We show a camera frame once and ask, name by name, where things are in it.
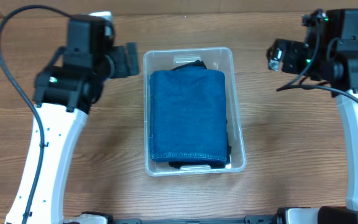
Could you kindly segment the dark blue towel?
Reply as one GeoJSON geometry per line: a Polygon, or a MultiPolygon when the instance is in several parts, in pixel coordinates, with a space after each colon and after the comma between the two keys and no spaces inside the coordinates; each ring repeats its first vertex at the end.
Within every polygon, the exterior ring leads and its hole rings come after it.
{"type": "Polygon", "coordinates": [[[150,155],[156,162],[227,161],[225,75],[160,70],[150,76],[150,155]]]}

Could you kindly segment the black cloth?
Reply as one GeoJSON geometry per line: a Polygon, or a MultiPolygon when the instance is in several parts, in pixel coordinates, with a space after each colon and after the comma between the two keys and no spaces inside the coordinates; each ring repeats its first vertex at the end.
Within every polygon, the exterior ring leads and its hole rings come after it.
{"type": "Polygon", "coordinates": [[[214,162],[214,161],[201,161],[201,162],[169,162],[168,165],[175,169],[184,169],[186,167],[196,168],[196,167],[207,167],[210,169],[223,169],[226,165],[231,163],[232,147],[227,146],[227,157],[226,162],[214,162]]]}
{"type": "Polygon", "coordinates": [[[190,62],[190,63],[186,63],[184,65],[180,65],[178,67],[175,67],[172,69],[172,71],[176,71],[176,70],[183,70],[183,69],[188,69],[188,68],[201,68],[201,69],[207,69],[206,65],[204,64],[203,61],[200,60],[196,60],[194,62],[190,62]]]}

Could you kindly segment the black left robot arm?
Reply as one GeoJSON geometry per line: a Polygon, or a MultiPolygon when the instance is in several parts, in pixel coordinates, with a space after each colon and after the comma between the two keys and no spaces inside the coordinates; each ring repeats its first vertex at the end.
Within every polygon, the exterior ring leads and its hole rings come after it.
{"type": "Polygon", "coordinates": [[[78,138],[104,82],[139,73],[136,45],[114,45],[109,11],[77,14],[67,43],[36,76],[32,136],[6,223],[66,223],[65,186],[78,138]]]}

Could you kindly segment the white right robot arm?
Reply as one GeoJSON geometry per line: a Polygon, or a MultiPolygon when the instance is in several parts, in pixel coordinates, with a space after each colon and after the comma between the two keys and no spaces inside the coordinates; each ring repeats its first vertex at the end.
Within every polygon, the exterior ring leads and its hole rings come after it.
{"type": "Polygon", "coordinates": [[[324,90],[336,100],[344,129],[348,188],[343,207],[285,207],[270,223],[358,223],[358,9],[317,9],[302,17],[305,40],[277,39],[270,70],[294,74],[284,90],[324,90]]]}

